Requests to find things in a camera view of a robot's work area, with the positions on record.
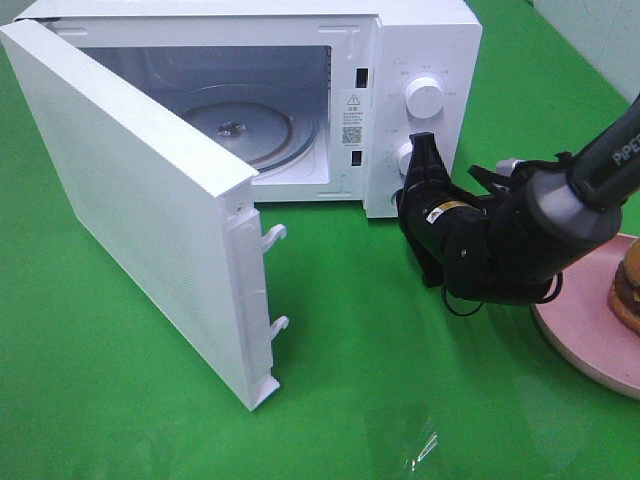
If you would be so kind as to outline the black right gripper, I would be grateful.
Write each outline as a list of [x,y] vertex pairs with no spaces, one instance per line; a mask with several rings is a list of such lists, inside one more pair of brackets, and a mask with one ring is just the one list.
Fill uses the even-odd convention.
[[527,284],[494,271],[488,218],[451,182],[432,132],[409,136],[412,153],[398,192],[399,223],[422,281],[441,295],[484,303],[548,303],[560,293],[563,275]]

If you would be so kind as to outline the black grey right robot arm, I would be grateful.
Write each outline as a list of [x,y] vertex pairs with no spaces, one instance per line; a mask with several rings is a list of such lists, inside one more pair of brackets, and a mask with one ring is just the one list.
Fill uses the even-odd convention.
[[429,287],[464,300],[548,303],[562,272],[612,239],[639,189],[639,104],[578,154],[473,165],[486,192],[455,185],[431,132],[411,137],[399,225]]

